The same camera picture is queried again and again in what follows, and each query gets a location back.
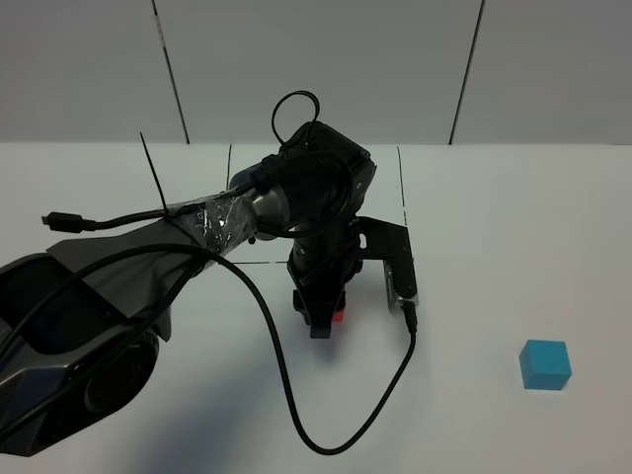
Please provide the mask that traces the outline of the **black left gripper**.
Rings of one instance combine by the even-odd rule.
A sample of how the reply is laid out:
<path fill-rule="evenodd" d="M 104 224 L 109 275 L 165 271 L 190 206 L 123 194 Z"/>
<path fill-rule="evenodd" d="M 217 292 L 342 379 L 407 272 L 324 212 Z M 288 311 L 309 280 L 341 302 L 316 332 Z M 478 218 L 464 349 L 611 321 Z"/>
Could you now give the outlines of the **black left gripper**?
<path fill-rule="evenodd" d="M 362 268 L 353 256 L 359 240 L 357 223 L 352 216 L 319 235 L 293 241 L 287 262 L 295 283 L 293 305 L 309 316 L 311 339 L 331 337 L 334 312 L 346 308 L 345 286 Z"/>

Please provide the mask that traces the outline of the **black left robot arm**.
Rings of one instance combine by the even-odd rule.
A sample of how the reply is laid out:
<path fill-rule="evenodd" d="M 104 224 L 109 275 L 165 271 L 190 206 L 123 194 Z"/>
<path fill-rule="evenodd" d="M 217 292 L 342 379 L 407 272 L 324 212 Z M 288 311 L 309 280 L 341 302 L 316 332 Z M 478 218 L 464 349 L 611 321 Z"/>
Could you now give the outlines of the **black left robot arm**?
<path fill-rule="evenodd" d="M 67 234 L 1 271 L 1 450 L 32 456 L 128 404 L 171 336 L 184 286 L 258 239 L 289 238 L 293 303 L 314 339 L 330 336 L 360 269 L 357 212 L 376 171 L 326 124 L 305 123 L 227 191 L 106 224 L 43 220 Z"/>

